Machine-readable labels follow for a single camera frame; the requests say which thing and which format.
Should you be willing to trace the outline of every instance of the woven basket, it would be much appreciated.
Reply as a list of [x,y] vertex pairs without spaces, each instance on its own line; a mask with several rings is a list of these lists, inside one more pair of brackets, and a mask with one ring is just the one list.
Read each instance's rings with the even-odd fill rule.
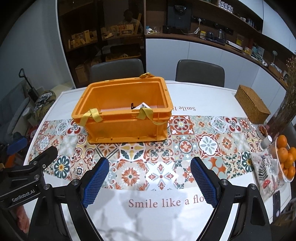
[[235,98],[253,124],[263,124],[270,115],[270,111],[263,101],[254,90],[247,86],[239,85]]
[[[278,157],[278,155],[277,155],[277,151],[276,151],[276,141],[273,142],[273,143],[270,145],[268,152],[272,155],[272,158],[273,158],[273,159],[277,159],[277,160],[278,160],[278,164],[279,164],[279,180],[280,180],[280,181],[284,181],[284,182],[286,182],[286,183],[290,183],[290,182],[293,181],[294,177],[293,177],[292,179],[288,179],[288,178],[286,178],[286,176],[284,175],[283,170],[281,169],[281,163],[279,162],[279,157]],[[289,144],[287,144],[286,149],[287,149],[287,150],[290,149]]]

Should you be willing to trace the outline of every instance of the dried plant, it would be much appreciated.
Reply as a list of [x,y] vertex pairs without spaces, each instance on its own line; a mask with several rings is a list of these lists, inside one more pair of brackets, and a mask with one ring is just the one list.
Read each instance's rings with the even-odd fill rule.
[[296,114],[296,56],[287,60],[287,88],[286,95],[281,103],[275,118],[268,122],[268,133],[272,138],[281,133]]

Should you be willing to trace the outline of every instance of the red mushroom print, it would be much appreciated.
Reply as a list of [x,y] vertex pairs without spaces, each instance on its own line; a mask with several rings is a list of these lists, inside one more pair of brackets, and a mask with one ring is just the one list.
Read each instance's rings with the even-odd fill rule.
[[269,183],[270,183],[270,180],[265,180],[263,183],[263,189],[266,188]]

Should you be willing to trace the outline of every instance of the blue gripper pad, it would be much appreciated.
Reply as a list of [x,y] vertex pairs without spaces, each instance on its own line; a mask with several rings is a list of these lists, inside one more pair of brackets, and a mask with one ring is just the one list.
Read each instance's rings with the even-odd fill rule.
[[205,198],[205,201],[215,208],[218,204],[216,189],[196,158],[191,160],[190,168],[191,173]]
[[89,183],[84,188],[82,205],[87,208],[93,204],[109,172],[109,161],[104,159],[100,167],[96,170]]

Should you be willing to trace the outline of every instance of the floral printed bag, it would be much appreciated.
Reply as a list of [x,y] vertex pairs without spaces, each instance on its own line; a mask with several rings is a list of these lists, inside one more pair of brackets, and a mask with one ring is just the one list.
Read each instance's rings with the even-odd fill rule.
[[251,153],[252,163],[259,183],[260,194],[266,201],[279,186],[279,165],[267,151]]

